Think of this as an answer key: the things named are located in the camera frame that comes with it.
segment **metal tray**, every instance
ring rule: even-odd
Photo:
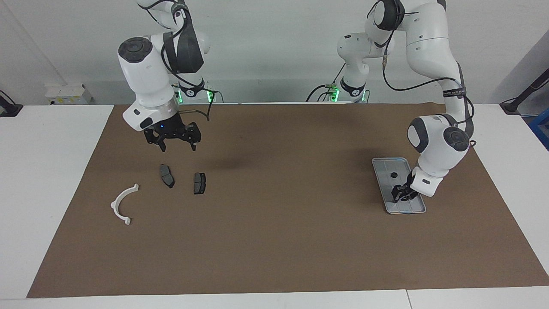
[[[421,195],[413,200],[406,202],[399,201],[395,203],[391,191],[394,186],[402,185],[410,173],[410,165],[405,158],[374,158],[372,159],[379,188],[385,203],[385,209],[390,214],[411,214],[424,213],[427,211]],[[396,178],[391,177],[391,173],[396,172]]]

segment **small black part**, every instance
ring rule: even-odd
[[[469,149],[469,136],[454,126],[444,130],[444,141],[456,151],[463,152]]]
[[[194,194],[204,194],[206,191],[206,174],[195,173],[194,174]]]
[[[139,126],[141,127],[141,129],[145,129],[150,127],[150,125],[152,124],[153,124],[153,119],[151,117],[148,117],[147,119],[143,120]]]
[[[446,118],[446,120],[451,126],[454,126],[457,123],[456,118],[452,117],[451,115],[448,115],[448,114],[438,114],[438,115]]]
[[[202,78],[202,81],[200,82],[200,84],[194,86],[194,87],[191,87],[191,88],[187,88],[183,85],[181,85],[181,82],[179,83],[179,89],[181,89],[185,95],[189,98],[193,98],[195,96],[197,96],[197,94],[202,91],[202,89],[204,89],[204,86],[206,85],[206,82],[204,81],[204,79]]]
[[[508,115],[520,115],[519,111],[513,103],[500,103],[500,106],[503,111]]]
[[[170,167],[168,165],[162,164],[160,166],[160,177],[165,185],[167,185],[170,189],[173,188],[173,185],[175,185],[175,179],[173,179]]]
[[[162,150],[162,152],[166,152],[166,143],[164,143],[164,140],[160,141],[158,143],[158,146],[160,147],[160,150]]]
[[[503,111],[505,111],[508,115],[516,115],[512,113],[516,112],[520,104],[524,102],[524,100],[526,100],[532,93],[545,86],[548,80],[549,69],[545,70],[545,72],[543,72],[540,77],[538,77],[528,88],[526,88],[513,102],[503,105],[500,104]]]
[[[410,126],[415,128],[417,135],[419,136],[419,145],[414,146],[414,148],[417,152],[422,153],[425,148],[427,148],[427,145],[429,145],[429,135],[427,134],[425,122],[423,122],[423,119],[421,118],[416,118],[412,120]]]
[[[393,202],[397,203],[398,201],[409,201],[416,198],[419,193],[412,189],[410,186],[412,185],[412,182],[414,181],[415,176],[412,176],[412,172],[408,174],[406,183],[401,186],[394,186],[393,190],[391,191],[391,195],[393,196]]]
[[[374,44],[377,46],[377,48],[383,48],[383,47],[385,47],[385,46],[387,45],[388,42],[389,42],[389,41],[387,41],[387,42],[385,42],[385,43],[383,43],[383,44],[377,44],[376,42],[374,42]]]
[[[436,0],[441,6],[444,7],[444,10],[446,10],[446,0]]]
[[[10,104],[5,98],[0,96],[0,106],[5,110],[0,114],[0,117],[15,117],[19,114],[23,105],[21,104]]]
[[[196,73],[204,65],[204,59],[189,9],[185,6],[183,11],[185,12],[185,25],[177,42],[177,54],[185,55],[185,57],[178,57],[177,65],[181,73]]]
[[[164,40],[164,50],[166,51],[166,56],[168,58],[168,63],[170,64],[170,69],[174,73],[180,73],[179,68],[177,67],[177,56],[175,54],[175,45],[173,44],[173,32],[165,32],[162,36]]]
[[[146,37],[133,37],[118,48],[118,55],[130,63],[139,63],[153,50],[153,44]]]

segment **curved white part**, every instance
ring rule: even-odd
[[[128,217],[124,217],[120,214],[120,212],[118,211],[118,207],[120,206],[120,202],[124,199],[124,197],[126,197],[128,194],[130,193],[134,193],[134,192],[137,192],[139,190],[139,185],[138,184],[135,184],[133,187],[129,188],[129,189],[126,189],[124,190],[115,200],[114,202],[112,202],[110,204],[110,208],[112,208],[114,210],[114,214],[119,217],[120,219],[124,220],[124,223],[126,223],[126,225],[129,225],[131,220],[130,218]]]

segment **brown table mat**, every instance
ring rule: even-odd
[[[443,106],[214,106],[209,123],[184,116],[203,133],[196,152],[169,140],[166,153],[124,123],[125,108],[114,108],[28,297],[549,285],[472,150],[425,198],[427,213],[385,212],[372,158],[413,164],[408,124]],[[205,195],[193,195],[196,172]],[[126,226],[110,203],[134,183]]]

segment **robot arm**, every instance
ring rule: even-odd
[[[395,201],[415,198],[418,193],[433,196],[443,177],[469,150],[469,137],[474,130],[461,68],[450,51],[445,2],[379,0],[367,15],[365,30],[363,34],[341,38],[338,46],[340,56],[347,63],[340,84],[347,92],[355,90],[349,92],[352,97],[360,95],[353,87],[360,87],[366,81],[367,74],[360,74],[360,63],[366,58],[383,57],[385,70],[394,31],[406,32],[410,67],[436,80],[442,87],[446,114],[418,117],[412,121],[408,140],[420,153],[418,165],[408,176],[407,183],[393,190]],[[348,41],[360,41],[361,38],[362,41],[367,38],[367,43],[358,46],[356,42]],[[361,61],[355,60],[360,57],[363,57]]]
[[[159,145],[162,151],[166,150],[165,139],[187,141],[195,150],[200,130],[195,123],[183,124],[168,71],[174,75],[196,73],[204,64],[203,55],[209,45],[206,39],[197,37],[184,1],[137,2],[172,31],[130,38],[120,45],[120,66],[136,94],[136,100],[123,114],[124,120],[136,131],[143,130],[147,142]]]

